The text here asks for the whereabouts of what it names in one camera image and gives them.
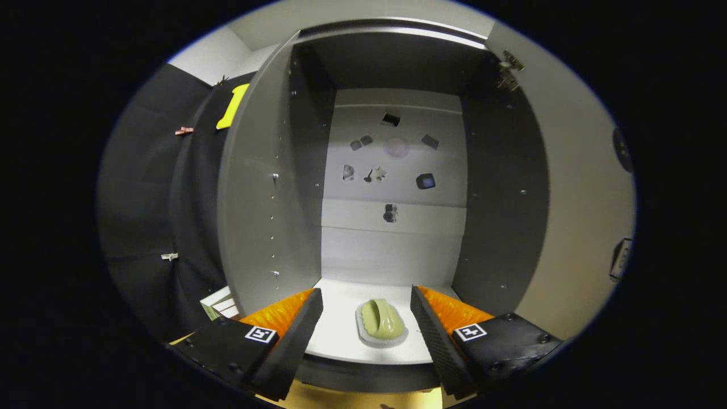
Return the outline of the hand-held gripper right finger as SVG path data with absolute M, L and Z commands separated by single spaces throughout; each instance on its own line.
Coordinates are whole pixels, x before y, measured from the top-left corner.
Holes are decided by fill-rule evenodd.
M 455 398 L 514 387 L 563 344 L 516 313 L 493 316 L 423 286 L 411 288 L 410 309 L 444 391 Z

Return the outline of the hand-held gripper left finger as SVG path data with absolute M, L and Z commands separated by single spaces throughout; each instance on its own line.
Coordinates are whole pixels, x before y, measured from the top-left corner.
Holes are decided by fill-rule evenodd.
M 243 319 L 213 319 L 170 351 L 237 393 L 277 402 L 288 396 L 323 311 L 322 290 L 311 288 Z

